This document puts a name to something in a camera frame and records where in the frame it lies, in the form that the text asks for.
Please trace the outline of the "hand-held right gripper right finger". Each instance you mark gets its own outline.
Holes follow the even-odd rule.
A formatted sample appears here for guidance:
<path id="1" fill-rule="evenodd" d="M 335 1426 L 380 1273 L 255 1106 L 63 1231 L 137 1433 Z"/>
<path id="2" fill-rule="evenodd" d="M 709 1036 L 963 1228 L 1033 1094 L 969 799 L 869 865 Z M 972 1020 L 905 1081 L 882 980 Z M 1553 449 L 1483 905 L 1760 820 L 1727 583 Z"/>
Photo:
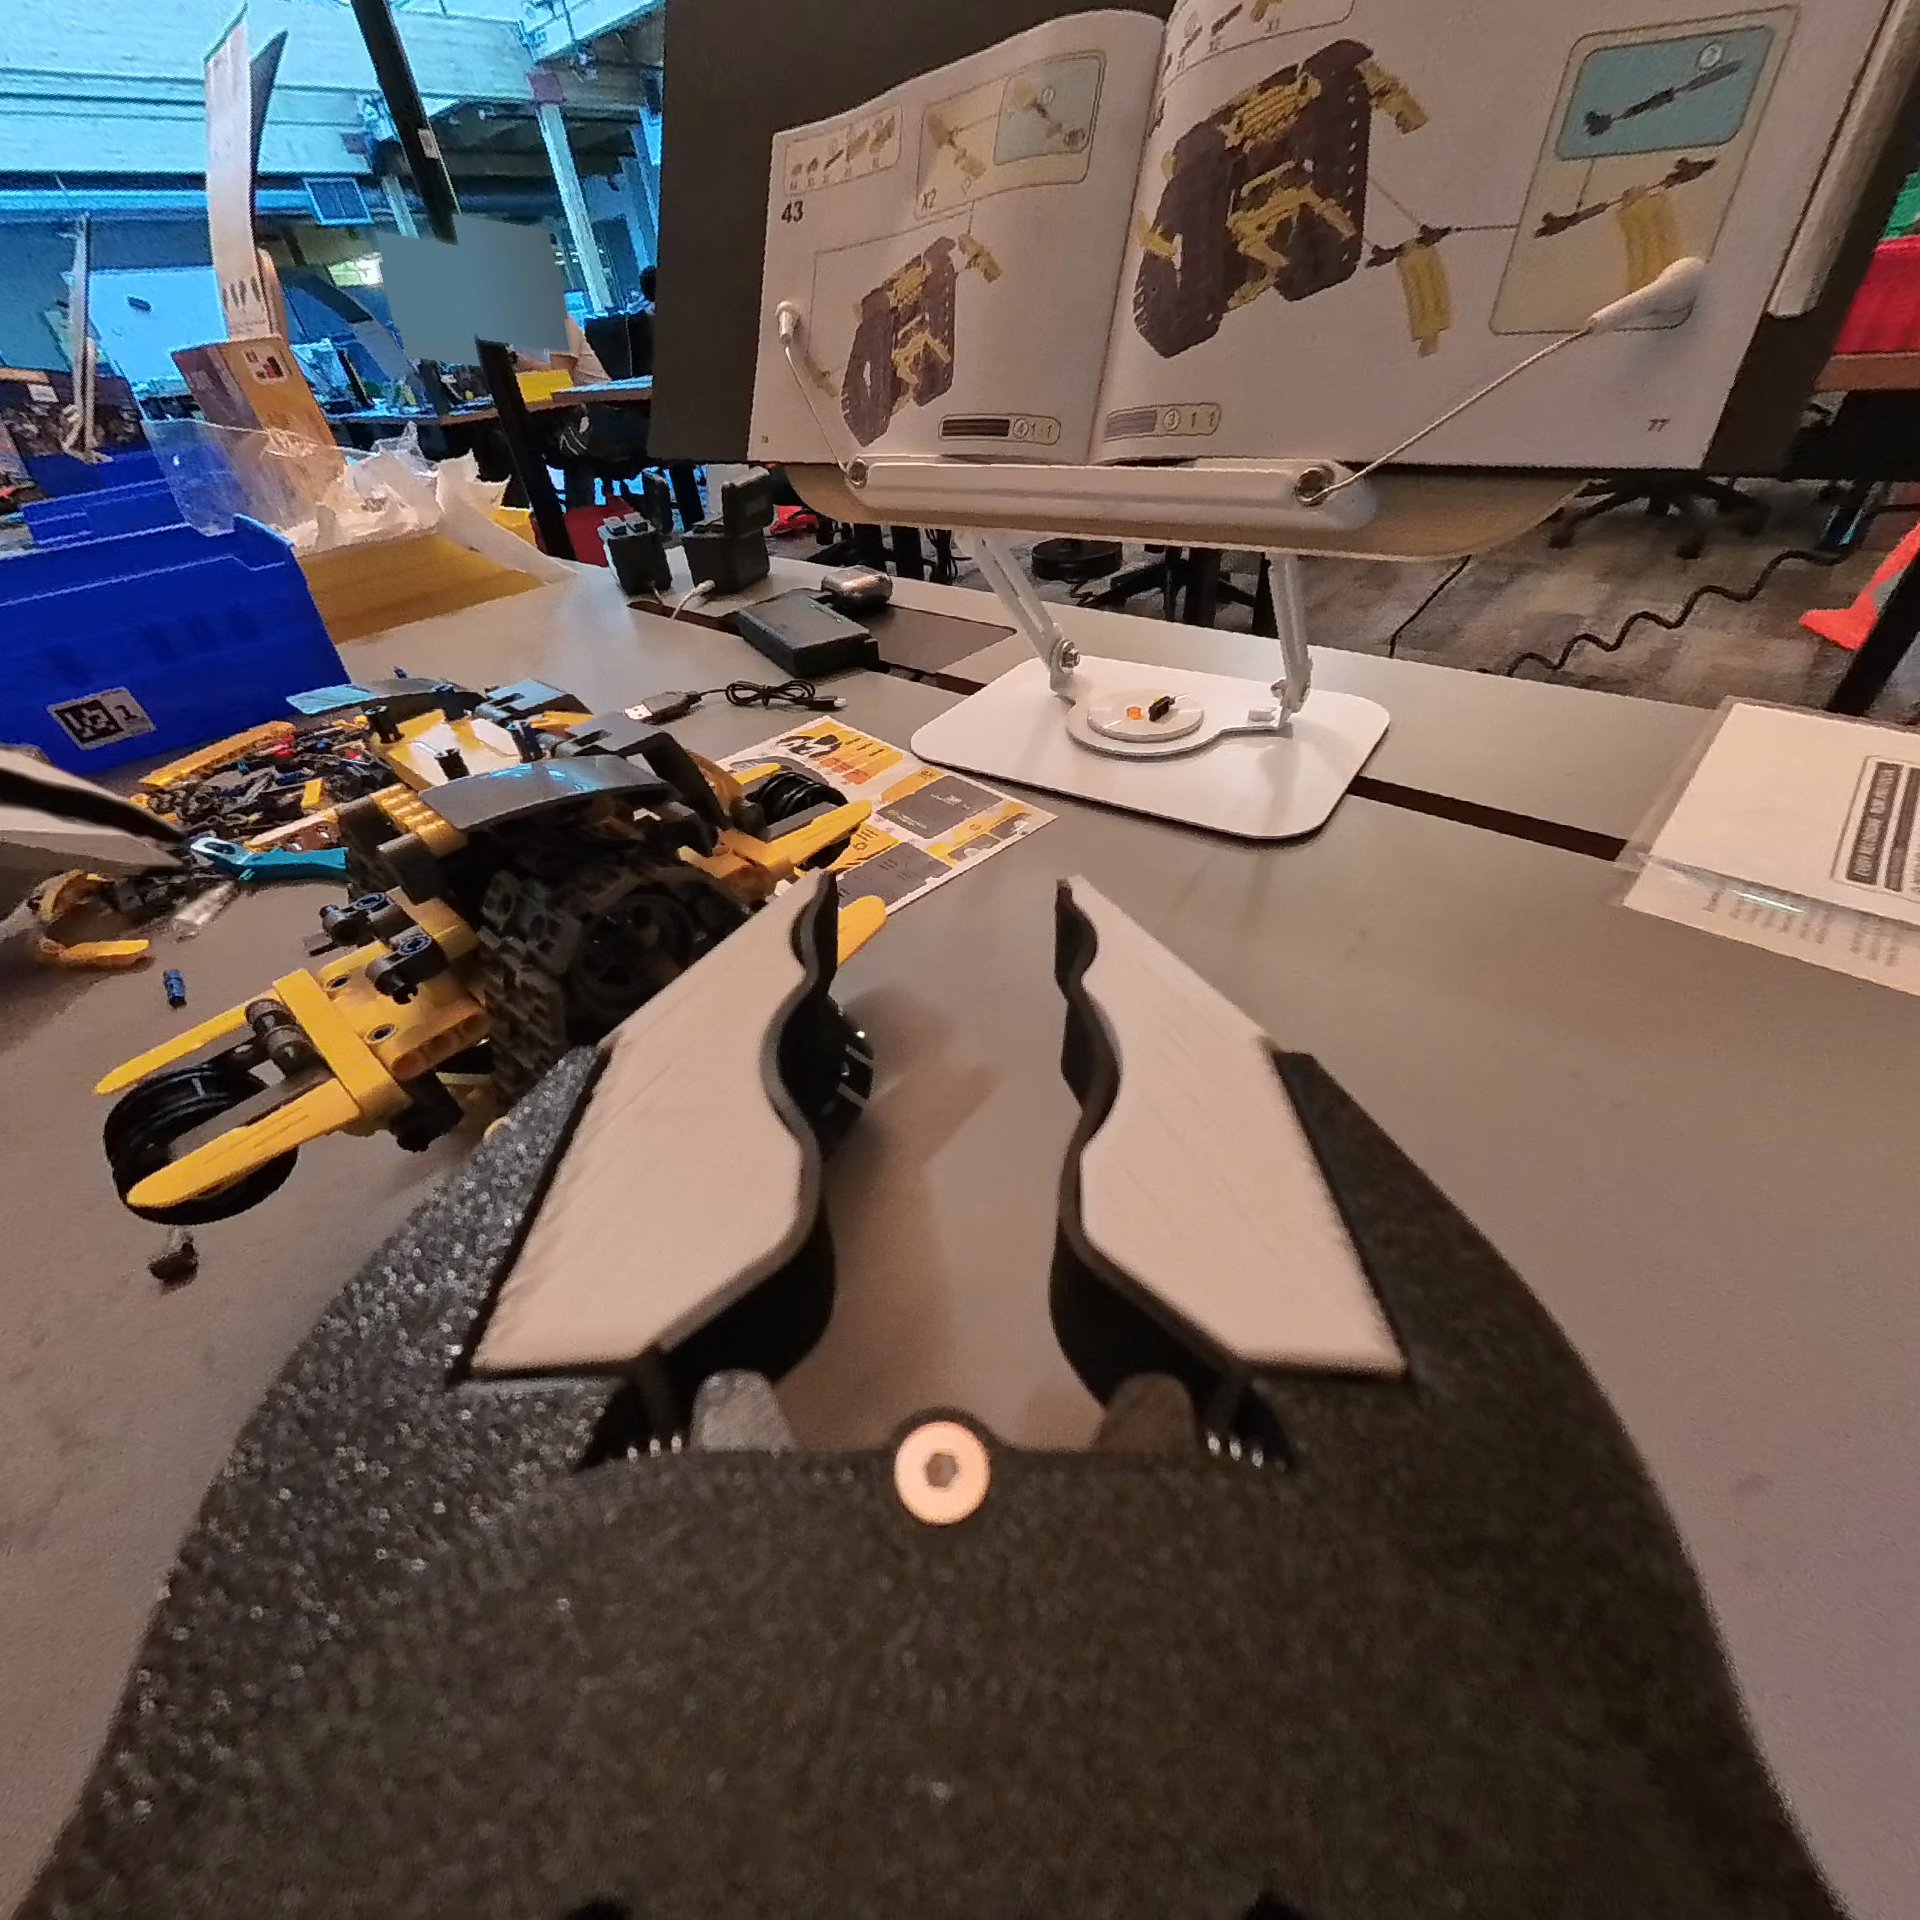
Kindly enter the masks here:
<path id="1" fill-rule="evenodd" d="M 1077 1103 L 1049 1269 L 1063 1356 L 1111 1417 L 1178 1387 L 1204 1451 L 1283 1465 L 1272 1385 L 1409 1373 L 1296 1100 L 1312 1060 L 1087 878 L 1057 890 L 1053 978 Z"/>

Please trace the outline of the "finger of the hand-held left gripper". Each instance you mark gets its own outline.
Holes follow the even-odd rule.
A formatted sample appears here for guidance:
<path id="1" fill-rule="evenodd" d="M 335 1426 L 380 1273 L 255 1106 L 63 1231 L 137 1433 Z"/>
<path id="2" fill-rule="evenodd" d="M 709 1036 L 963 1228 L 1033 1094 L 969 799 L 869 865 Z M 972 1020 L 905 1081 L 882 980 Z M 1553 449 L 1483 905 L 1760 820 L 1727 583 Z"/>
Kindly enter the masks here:
<path id="1" fill-rule="evenodd" d="M 5 878 L 168 874 L 183 854 L 180 830 L 149 809 L 35 751 L 2 749 Z"/>

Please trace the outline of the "teal brick tool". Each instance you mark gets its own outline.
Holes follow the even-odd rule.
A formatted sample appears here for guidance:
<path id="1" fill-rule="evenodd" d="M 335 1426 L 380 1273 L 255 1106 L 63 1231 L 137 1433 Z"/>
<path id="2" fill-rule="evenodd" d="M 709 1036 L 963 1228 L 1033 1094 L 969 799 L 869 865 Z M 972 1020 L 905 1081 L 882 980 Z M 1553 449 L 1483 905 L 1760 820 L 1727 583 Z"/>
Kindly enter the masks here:
<path id="1" fill-rule="evenodd" d="M 188 853 L 210 874 L 242 887 L 276 882 L 335 882 L 347 876 L 346 847 L 245 847 L 215 835 L 197 837 Z"/>

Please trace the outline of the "blue storage bin with tag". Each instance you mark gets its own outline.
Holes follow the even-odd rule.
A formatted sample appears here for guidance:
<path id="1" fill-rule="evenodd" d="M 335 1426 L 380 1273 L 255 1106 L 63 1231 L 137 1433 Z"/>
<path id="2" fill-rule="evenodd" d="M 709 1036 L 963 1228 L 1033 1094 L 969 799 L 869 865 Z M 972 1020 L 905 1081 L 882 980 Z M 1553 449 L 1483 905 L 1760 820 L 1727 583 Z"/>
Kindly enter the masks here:
<path id="1" fill-rule="evenodd" d="M 295 548 L 239 518 L 2 559 L 2 743 L 97 779 L 347 681 Z"/>

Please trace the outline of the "clear acrylic holder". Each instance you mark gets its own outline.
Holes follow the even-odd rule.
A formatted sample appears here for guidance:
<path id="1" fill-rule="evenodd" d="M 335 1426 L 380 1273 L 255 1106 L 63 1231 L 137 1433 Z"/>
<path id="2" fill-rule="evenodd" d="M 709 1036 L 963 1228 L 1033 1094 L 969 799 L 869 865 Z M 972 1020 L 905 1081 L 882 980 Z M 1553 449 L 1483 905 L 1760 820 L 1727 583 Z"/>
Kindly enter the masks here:
<path id="1" fill-rule="evenodd" d="M 319 543 L 321 508 L 347 474 L 339 441 L 203 418 L 146 415 L 141 425 L 185 524 L 215 538 L 247 518 L 297 550 Z"/>

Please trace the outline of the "yellow storage bin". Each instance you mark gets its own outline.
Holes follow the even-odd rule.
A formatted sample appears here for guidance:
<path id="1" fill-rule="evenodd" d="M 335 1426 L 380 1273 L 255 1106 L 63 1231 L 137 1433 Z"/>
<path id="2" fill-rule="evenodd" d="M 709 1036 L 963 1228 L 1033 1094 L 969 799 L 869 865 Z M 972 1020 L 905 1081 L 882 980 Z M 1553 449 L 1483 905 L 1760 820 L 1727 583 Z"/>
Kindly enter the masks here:
<path id="1" fill-rule="evenodd" d="M 420 620 L 466 613 L 580 571 L 541 550 L 525 509 L 492 509 L 452 529 L 300 555 L 327 635 L 349 645 Z"/>

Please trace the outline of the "white book stand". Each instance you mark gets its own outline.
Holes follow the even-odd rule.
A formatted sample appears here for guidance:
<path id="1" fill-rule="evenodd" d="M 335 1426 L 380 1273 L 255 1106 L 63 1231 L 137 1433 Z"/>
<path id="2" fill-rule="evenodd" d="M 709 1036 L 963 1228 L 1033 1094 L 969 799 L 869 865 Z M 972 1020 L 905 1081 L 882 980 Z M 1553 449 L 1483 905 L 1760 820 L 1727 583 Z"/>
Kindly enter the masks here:
<path id="1" fill-rule="evenodd" d="M 1376 701 L 1312 689 L 1304 555 L 1418 559 L 1497 543 L 1456 517 L 1537 474 L 1577 481 L 1664 466 L 1003 460 L 780 462 L 753 446 L 765 178 L 785 107 L 832 107 L 840 82 L 905 77 L 892 5 L 663 6 L 660 449 L 780 474 L 850 524 L 969 534 L 1032 655 L 915 735 L 946 770 L 1028 785 L 1178 826 L 1277 844 L 1314 833 L 1386 739 Z M 936 65 L 1057 17 L 1178 5 L 938 5 Z M 1891 77 L 1825 173 L 1715 446 L 1669 470 L 1769 462 L 1827 358 L 1871 249 L 1884 170 L 1915 87 L 1915 17 Z"/>

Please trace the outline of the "brown cardboard box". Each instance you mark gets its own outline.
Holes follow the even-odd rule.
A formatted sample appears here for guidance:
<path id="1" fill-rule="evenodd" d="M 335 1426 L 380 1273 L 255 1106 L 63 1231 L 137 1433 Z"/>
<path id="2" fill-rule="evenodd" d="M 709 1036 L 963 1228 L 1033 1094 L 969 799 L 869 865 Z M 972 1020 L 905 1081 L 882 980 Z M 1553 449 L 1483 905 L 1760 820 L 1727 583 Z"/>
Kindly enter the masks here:
<path id="1" fill-rule="evenodd" d="M 306 375 L 284 339 L 219 341 L 173 349 L 173 365 L 203 418 L 223 428 L 284 435 L 336 449 Z"/>

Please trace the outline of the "clear plastic bags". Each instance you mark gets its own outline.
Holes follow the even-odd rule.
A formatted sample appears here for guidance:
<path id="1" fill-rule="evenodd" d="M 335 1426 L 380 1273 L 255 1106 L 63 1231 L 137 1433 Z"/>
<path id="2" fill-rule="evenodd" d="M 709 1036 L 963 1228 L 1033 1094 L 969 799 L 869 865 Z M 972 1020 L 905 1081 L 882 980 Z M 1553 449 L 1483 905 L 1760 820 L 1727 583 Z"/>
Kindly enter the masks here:
<path id="1" fill-rule="evenodd" d="M 329 553 L 362 543 L 439 534 L 475 553 L 495 534 L 535 541 L 528 509 L 507 508 L 507 487 L 480 477 L 471 452 L 429 462 L 417 423 L 370 450 L 344 450 L 306 491 L 288 534 L 295 550 Z"/>

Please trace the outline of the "black power bank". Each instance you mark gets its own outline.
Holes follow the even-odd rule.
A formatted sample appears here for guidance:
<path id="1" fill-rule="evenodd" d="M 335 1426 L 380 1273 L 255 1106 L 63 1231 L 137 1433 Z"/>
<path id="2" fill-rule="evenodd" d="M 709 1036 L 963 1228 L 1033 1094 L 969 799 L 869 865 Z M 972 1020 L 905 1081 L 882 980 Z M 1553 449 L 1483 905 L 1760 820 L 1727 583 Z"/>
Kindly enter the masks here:
<path id="1" fill-rule="evenodd" d="M 817 593 L 780 593 L 730 613 L 727 626 L 789 679 L 825 681 L 880 666 L 869 629 Z"/>

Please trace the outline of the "tall black battery charger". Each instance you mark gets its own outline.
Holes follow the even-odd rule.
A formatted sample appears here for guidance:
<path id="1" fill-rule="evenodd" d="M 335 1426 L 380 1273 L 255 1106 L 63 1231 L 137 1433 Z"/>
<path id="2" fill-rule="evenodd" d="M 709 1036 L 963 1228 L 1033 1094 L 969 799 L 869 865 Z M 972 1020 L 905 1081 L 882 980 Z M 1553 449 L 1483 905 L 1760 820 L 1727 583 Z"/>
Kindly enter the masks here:
<path id="1" fill-rule="evenodd" d="M 777 518 L 777 481 L 765 469 L 725 483 L 719 508 L 685 529 L 684 555 L 696 588 L 733 595 L 771 573 L 765 534 Z"/>

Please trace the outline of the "clear sign holder with paper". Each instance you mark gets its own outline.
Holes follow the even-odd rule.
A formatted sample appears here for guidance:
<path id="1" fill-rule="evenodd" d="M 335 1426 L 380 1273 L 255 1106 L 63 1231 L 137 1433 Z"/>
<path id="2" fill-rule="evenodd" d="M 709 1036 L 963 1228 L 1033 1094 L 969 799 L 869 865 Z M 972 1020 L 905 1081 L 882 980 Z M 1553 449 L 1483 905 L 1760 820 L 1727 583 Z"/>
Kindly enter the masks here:
<path id="1" fill-rule="evenodd" d="M 1624 908 L 1917 996 L 1917 733 L 1727 701 L 1618 857 Z"/>

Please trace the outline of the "open instruction booklet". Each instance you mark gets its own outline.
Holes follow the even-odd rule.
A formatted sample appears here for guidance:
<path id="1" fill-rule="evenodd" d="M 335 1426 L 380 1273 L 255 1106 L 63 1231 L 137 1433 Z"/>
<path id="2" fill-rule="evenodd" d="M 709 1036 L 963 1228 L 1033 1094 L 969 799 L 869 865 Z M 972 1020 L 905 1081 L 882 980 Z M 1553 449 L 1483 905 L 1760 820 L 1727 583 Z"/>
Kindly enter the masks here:
<path id="1" fill-rule="evenodd" d="M 780 462 L 1691 465 L 1915 5 L 939 11 L 773 135 Z"/>

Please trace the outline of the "black office chair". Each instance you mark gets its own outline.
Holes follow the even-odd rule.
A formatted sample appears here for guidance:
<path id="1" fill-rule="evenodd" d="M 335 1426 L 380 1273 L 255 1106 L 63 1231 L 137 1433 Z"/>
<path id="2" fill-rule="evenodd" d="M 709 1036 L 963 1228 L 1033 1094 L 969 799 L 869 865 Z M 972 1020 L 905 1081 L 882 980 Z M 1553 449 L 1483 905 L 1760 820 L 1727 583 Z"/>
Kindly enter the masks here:
<path id="1" fill-rule="evenodd" d="M 1679 517 L 1683 534 L 1674 553 L 1684 563 L 1701 559 L 1708 550 L 1709 518 L 1730 522 L 1739 538 L 1756 538 L 1769 524 L 1769 506 L 1735 483 L 1701 470 L 1631 470 L 1587 483 L 1548 518 L 1543 539 L 1553 550 L 1563 550 L 1587 524 L 1635 506 L 1651 518 Z"/>

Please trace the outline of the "orange cone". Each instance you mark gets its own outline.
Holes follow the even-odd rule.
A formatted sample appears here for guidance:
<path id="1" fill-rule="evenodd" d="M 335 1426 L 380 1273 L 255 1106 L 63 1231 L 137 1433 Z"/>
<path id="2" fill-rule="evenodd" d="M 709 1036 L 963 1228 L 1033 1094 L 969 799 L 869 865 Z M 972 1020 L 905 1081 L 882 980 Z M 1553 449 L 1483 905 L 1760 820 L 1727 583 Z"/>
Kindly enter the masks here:
<path id="1" fill-rule="evenodd" d="M 1888 564 L 1880 566 L 1844 609 L 1811 609 L 1799 615 L 1799 626 L 1850 655 L 1859 653 L 1877 629 L 1888 598 L 1905 580 L 1908 564 L 1899 553 L 1891 555 Z"/>

